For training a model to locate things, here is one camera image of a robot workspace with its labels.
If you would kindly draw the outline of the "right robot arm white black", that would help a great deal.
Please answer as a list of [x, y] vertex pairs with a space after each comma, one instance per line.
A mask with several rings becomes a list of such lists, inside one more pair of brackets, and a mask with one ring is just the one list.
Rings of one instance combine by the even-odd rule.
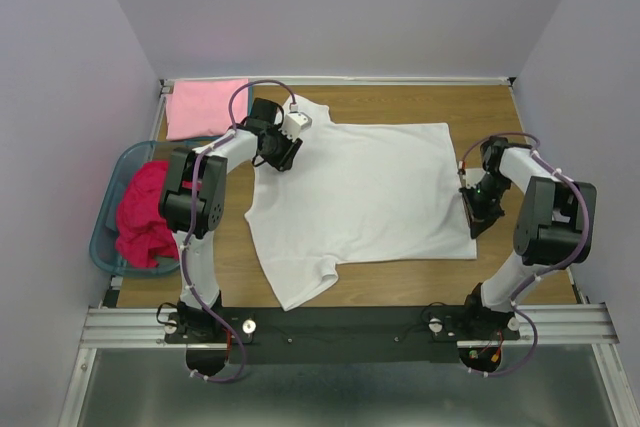
[[473, 239], [504, 216], [501, 201], [511, 187], [524, 195], [512, 253], [467, 296], [456, 323], [473, 340], [508, 329], [518, 304], [543, 279], [584, 262], [591, 250], [596, 187], [547, 163], [535, 136], [525, 134], [521, 143], [510, 137], [508, 132], [498, 133], [476, 142], [482, 177], [459, 189]]

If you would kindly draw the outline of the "white t-shirt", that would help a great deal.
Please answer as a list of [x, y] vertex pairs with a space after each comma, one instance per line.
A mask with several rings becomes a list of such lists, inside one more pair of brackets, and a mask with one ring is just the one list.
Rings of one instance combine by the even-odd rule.
[[296, 102], [312, 125], [289, 171], [256, 169], [245, 214], [284, 310], [332, 287], [340, 264], [476, 259], [447, 124], [336, 123]]

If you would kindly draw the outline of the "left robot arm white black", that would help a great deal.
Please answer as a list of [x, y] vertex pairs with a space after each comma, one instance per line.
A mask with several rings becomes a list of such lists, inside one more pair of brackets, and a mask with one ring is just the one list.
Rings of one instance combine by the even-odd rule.
[[249, 115], [219, 139], [171, 153], [159, 214], [177, 247], [182, 291], [171, 306], [175, 312], [156, 318], [168, 342], [253, 340], [251, 314], [242, 319], [223, 312], [214, 269], [214, 234], [224, 214], [227, 176], [246, 162], [290, 170], [302, 146], [301, 134], [311, 124], [295, 99], [281, 106], [256, 98]]

